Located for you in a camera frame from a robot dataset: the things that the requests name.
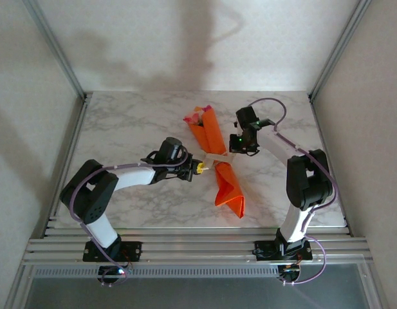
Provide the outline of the cream printed satin ribbon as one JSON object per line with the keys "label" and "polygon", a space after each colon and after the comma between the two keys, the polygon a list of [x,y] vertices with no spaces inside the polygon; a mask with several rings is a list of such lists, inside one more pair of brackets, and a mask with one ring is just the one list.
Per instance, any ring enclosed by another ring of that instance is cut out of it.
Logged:
{"label": "cream printed satin ribbon", "polygon": [[214,153],[205,153],[202,159],[202,162],[205,163],[205,167],[207,170],[215,168],[217,164],[226,163],[232,164],[234,161],[235,154],[233,153],[223,153],[223,154],[214,154]]}

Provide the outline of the orange wrapping paper sheet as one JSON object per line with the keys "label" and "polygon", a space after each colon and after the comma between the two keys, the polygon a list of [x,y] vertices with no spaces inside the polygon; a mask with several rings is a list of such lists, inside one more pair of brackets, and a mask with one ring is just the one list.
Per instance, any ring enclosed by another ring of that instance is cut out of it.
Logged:
{"label": "orange wrapping paper sheet", "polygon": [[[188,124],[201,150],[219,155],[227,153],[214,108],[204,112],[203,108],[196,107],[193,112],[202,114],[203,127]],[[232,164],[220,163],[214,169],[218,185],[215,206],[227,205],[238,218],[242,218],[245,214],[245,196]]]}

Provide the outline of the grey translucent panel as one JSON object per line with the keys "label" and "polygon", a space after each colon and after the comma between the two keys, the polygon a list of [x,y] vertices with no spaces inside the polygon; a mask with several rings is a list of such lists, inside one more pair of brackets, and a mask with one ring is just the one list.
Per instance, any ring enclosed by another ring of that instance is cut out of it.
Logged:
{"label": "grey translucent panel", "polygon": [[34,279],[25,309],[369,309],[356,265],[288,286],[266,278]]}

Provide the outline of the black controller board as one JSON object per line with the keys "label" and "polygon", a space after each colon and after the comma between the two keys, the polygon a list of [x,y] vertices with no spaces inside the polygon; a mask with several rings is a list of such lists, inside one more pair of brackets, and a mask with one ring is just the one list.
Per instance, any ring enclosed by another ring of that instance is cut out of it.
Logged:
{"label": "black controller board", "polygon": [[300,266],[297,264],[279,265],[278,271],[278,280],[286,283],[296,282],[300,276]]}
{"label": "black controller board", "polygon": [[98,269],[99,276],[123,276],[125,271],[117,266],[101,266]]}

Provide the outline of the wide aluminium frame rail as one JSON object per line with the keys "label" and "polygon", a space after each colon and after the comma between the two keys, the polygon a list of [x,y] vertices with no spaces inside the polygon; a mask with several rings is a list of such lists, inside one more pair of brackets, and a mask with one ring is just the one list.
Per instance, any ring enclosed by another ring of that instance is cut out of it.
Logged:
{"label": "wide aluminium frame rail", "polygon": [[[255,241],[273,240],[275,229],[120,229],[124,241],[142,242],[142,265],[254,264]],[[346,228],[312,227],[309,233],[326,251],[329,263],[371,262],[365,238],[352,237]],[[30,239],[21,259],[25,265],[79,265],[88,237],[80,229],[47,229]]]}

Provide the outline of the aluminium table side rail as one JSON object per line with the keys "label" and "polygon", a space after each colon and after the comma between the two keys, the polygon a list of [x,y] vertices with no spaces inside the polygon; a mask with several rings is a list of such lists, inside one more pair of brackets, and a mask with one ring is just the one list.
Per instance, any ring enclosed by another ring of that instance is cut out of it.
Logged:
{"label": "aluminium table side rail", "polygon": [[[325,136],[324,131],[323,131],[323,126],[322,126],[322,123],[319,120],[319,117],[317,115],[314,102],[310,98],[309,95],[308,95],[308,102],[309,102],[309,104],[311,106],[311,110],[312,110],[312,113],[313,113],[313,116],[314,116],[314,119],[315,119],[315,122],[316,122],[316,125],[317,125],[317,129],[319,131],[320,140],[322,142],[322,146],[323,146],[323,148],[325,150],[325,153],[326,153],[326,156],[327,156],[327,159],[328,159],[329,173],[332,176],[333,180],[335,181],[335,185],[336,185],[334,187],[334,192],[333,192],[333,197],[335,198],[335,200],[333,201],[332,205],[333,204],[337,204],[338,205],[338,208],[340,209],[340,211],[342,213],[342,216],[343,216],[344,227],[346,227],[348,229],[348,233],[347,234],[350,235],[351,237],[353,237],[354,236],[354,232],[352,231],[352,228],[351,228],[351,225],[350,225],[350,222],[349,222],[349,218],[348,218],[348,216],[346,214],[346,210],[345,210],[345,207],[343,205],[342,197],[341,197],[341,194],[340,194],[340,187],[339,187],[339,184],[337,182],[337,177],[336,177],[336,174],[335,174],[335,171],[334,171],[333,162],[331,161],[331,155],[330,155],[330,152],[329,152],[328,143],[326,141],[326,136]],[[328,205],[326,208],[324,208],[324,209],[322,209],[320,211],[321,212],[329,212],[329,208],[332,207],[332,205]]]}
{"label": "aluminium table side rail", "polygon": [[50,218],[57,213],[59,207],[59,195],[64,187],[71,161],[74,156],[78,138],[82,129],[82,124],[86,116],[88,105],[91,102],[92,93],[85,93],[84,98],[79,98],[73,107],[70,121],[67,125],[66,134],[61,143],[59,158],[56,164],[56,182],[51,197],[51,202],[44,210],[42,217],[37,224],[37,237],[43,238],[48,227]]}

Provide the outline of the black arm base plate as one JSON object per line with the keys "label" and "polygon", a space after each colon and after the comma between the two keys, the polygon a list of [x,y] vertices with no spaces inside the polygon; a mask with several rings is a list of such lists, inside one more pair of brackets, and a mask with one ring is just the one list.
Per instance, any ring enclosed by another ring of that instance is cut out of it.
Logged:
{"label": "black arm base plate", "polygon": [[[116,262],[138,262],[142,253],[142,242],[140,241],[116,241],[104,252]],[[88,241],[82,256],[84,262],[108,262],[98,247]]]}
{"label": "black arm base plate", "polygon": [[255,241],[252,254],[257,261],[312,261],[309,241],[302,239],[294,243],[274,241]]}

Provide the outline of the aluminium frame post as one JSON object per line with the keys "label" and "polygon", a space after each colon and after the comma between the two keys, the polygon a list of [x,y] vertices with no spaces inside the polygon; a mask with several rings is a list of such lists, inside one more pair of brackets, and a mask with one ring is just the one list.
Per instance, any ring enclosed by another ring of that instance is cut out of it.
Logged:
{"label": "aluminium frame post", "polygon": [[83,90],[80,82],[78,81],[75,72],[72,69],[70,61],[66,57],[59,40],[55,33],[51,29],[51,26],[40,6],[38,0],[22,0],[23,5],[27,9],[30,17],[33,19],[38,31],[41,33],[45,40],[48,48],[50,49],[55,60],[58,62],[61,70],[64,72],[68,82],[71,84],[73,90],[77,94],[77,97],[81,101],[85,101],[87,95]]}
{"label": "aluminium frame post", "polygon": [[373,0],[357,0],[352,12],[347,18],[346,24],[340,32],[340,35],[338,36],[334,47],[332,48],[327,60],[324,63],[323,68],[321,69],[311,91],[308,94],[311,105],[314,105],[314,102],[326,85],[326,82],[331,76],[333,70],[335,69],[335,66],[337,65],[343,52],[347,48],[347,45],[349,44],[356,29],[358,28],[358,25],[360,24],[372,2]]}

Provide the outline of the aluminium frame bar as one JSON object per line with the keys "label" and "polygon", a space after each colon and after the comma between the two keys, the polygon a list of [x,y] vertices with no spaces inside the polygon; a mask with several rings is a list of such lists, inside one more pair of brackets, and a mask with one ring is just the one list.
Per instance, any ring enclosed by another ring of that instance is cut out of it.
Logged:
{"label": "aluminium frame bar", "polygon": [[390,309],[375,265],[361,263],[357,267],[369,309]]}
{"label": "aluminium frame bar", "polygon": [[24,309],[35,276],[33,265],[20,265],[8,294],[4,309]]}

